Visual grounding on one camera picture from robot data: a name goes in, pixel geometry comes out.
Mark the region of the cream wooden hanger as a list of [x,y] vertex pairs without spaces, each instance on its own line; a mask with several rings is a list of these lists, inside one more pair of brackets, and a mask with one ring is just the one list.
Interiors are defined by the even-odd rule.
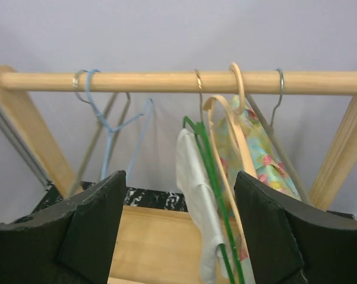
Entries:
[[231,141],[231,146],[234,148],[234,151],[239,154],[239,158],[242,161],[243,169],[246,173],[257,177],[256,170],[253,164],[252,156],[247,145],[246,138],[243,134],[242,128],[239,124],[238,117],[243,112],[245,106],[245,89],[243,85],[243,79],[241,71],[236,63],[232,63],[229,67],[229,70],[232,71],[234,77],[236,78],[236,90],[239,94],[239,107],[236,110],[233,110],[231,105],[227,102],[227,99],[221,95],[213,95],[209,97],[203,104],[202,110],[208,113],[208,123],[210,127],[210,143],[211,148],[214,153],[215,160],[217,162],[218,169],[220,170],[220,175],[225,186],[225,193],[228,197],[231,209],[234,213],[236,220],[237,228],[241,238],[241,253],[242,256],[249,256],[247,249],[247,243],[243,231],[242,222],[240,219],[240,214],[237,208],[235,201],[234,193],[231,190],[230,183],[226,177],[226,172],[224,166],[221,162],[220,155],[216,147],[216,140],[214,135],[214,123],[213,123],[213,113],[216,102],[219,102],[226,113],[226,124],[229,131],[229,137]]

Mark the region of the dark green hanger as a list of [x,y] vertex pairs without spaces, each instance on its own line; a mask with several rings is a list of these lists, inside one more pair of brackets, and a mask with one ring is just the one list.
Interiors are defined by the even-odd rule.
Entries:
[[221,245],[221,253],[224,257],[224,263],[229,276],[228,279],[230,283],[244,283],[245,280],[241,263],[237,255],[236,242],[232,233],[229,216],[223,203],[217,171],[214,164],[214,157],[204,123],[202,121],[193,122],[189,117],[185,116],[183,118],[182,126],[192,132],[195,136],[195,141],[216,199],[217,213],[220,218],[223,237],[227,242],[226,244]]

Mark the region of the colourful floral shirt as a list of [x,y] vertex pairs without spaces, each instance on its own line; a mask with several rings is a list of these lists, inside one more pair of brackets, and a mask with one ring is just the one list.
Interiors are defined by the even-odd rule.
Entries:
[[[239,97],[235,96],[231,101],[227,101],[233,110],[239,107]],[[284,193],[292,198],[299,200],[301,197],[289,177],[285,167],[280,161],[273,149],[273,145],[269,140],[265,130],[262,127],[254,110],[245,104],[243,112],[238,117],[239,124],[246,138],[249,151],[252,156],[253,164],[256,170],[257,178],[262,183],[268,185],[272,189]],[[243,169],[242,161],[239,154],[234,151],[231,146],[229,131],[226,124],[226,113],[222,105],[216,102],[214,113],[214,135],[216,147],[220,155],[221,162],[224,166],[226,177],[230,183],[231,190],[234,193],[233,186],[236,182],[236,177],[239,171]],[[225,193],[225,186],[220,175],[222,185],[222,198],[227,213],[234,215],[228,197]]]

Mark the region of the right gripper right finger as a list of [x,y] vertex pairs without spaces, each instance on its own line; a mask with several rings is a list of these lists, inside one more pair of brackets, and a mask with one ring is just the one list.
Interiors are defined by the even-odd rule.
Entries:
[[357,283],[357,221],[307,205],[246,172],[234,186],[256,283]]

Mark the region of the light blue hanger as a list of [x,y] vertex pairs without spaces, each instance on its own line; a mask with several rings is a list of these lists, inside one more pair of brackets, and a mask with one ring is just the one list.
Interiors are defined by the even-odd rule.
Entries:
[[108,172],[108,166],[110,163],[110,150],[111,150],[111,143],[114,141],[114,136],[115,134],[119,133],[120,130],[122,130],[123,128],[126,128],[126,126],[128,126],[129,124],[131,124],[132,122],[136,121],[138,118],[140,118],[141,116],[146,116],[146,122],[143,126],[143,129],[141,131],[140,134],[140,138],[137,141],[137,145],[136,145],[136,149],[133,152],[133,156],[128,164],[128,168],[126,170],[126,174],[130,174],[131,170],[134,166],[134,163],[136,161],[136,157],[140,151],[140,147],[141,147],[141,142],[145,136],[145,133],[147,131],[149,122],[150,122],[150,118],[152,116],[152,112],[154,111],[155,105],[152,99],[148,99],[143,106],[143,110],[142,112],[138,113],[137,115],[133,116],[132,118],[130,118],[128,121],[120,124],[120,126],[116,126],[115,128],[111,128],[107,119],[104,117],[104,114],[99,110],[99,108],[97,107],[97,105],[94,102],[94,99],[91,95],[90,92],[90,84],[91,84],[91,79],[93,77],[93,75],[95,73],[99,73],[100,71],[98,69],[91,69],[87,75],[86,75],[86,79],[85,79],[85,87],[84,90],[86,92],[86,97],[93,109],[93,112],[95,114],[95,116],[99,119],[100,123],[102,126],[105,127],[105,129],[107,130],[107,145],[106,145],[106,149],[105,149],[105,155],[104,155],[104,160],[103,160],[103,164],[102,164],[102,169],[101,169],[101,175],[100,175],[100,180],[103,180],[107,177],[107,172]]

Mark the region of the white garment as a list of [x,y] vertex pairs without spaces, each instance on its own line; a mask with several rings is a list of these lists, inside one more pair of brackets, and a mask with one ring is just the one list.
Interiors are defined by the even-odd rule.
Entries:
[[192,132],[183,128],[176,145],[176,185],[185,197],[188,213],[202,238],[200,276],[204,283],[216,283],[217,261],[221,275],[228,279],[221,245],[226,244],[217,213],[216,199],[210,186],[200,151]]

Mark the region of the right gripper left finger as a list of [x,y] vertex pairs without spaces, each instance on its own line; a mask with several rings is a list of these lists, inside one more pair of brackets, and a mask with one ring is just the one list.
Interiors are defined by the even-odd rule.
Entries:
[[125,194],[121,170],[69,199],[0,223],[0,283],[107,283]]

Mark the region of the grey metal hanger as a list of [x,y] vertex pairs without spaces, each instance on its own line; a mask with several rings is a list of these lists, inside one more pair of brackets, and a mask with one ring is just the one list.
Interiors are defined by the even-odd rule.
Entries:
[[284,165],[285,169],[287,170],[289,177],[293,181],[293,184],[296,187],[296,189],[299,193],[299,196],[301,197],[301,200],[307,205],[313,205],[312,202],[310,201],[310,197],[307,192],[307,189],[305,188],[304,184],[302,183],[302,180],[301,180],[299,174],[295,170],[293,164],[291,163],[290,158],[286,154],[284,148],[281,146],[281,143],[279,142],[279,140],[276,137],[275,132],[274,132],[273,125],[274,125],[275,113],[276,113],[277,108],[280,106],[280,104],[282,102],[282,97],[283,97],[284,90],[285,90],[284,74],[280,68],[278,68],[276,71],[279,73],[279,99],[278,99],[277,104],[274,106],[274,108],[272,110],[270,123],[268,123],[266,121],[265,117],[261,113],[259,107],[257,106],[257,104],[254,101],[254,99],[252,98],[252,96],[247,93],[245,95],[245,97],[246,97],[248,103],[250,104],[250,106],[252,107],[252,109],[254,110],[260,123],[262,124],[262,127],[265,130],[267,136],[269,137],[269,140],[272,143],[275,152],[277,153],[278,157],[283,162],[283,165]]

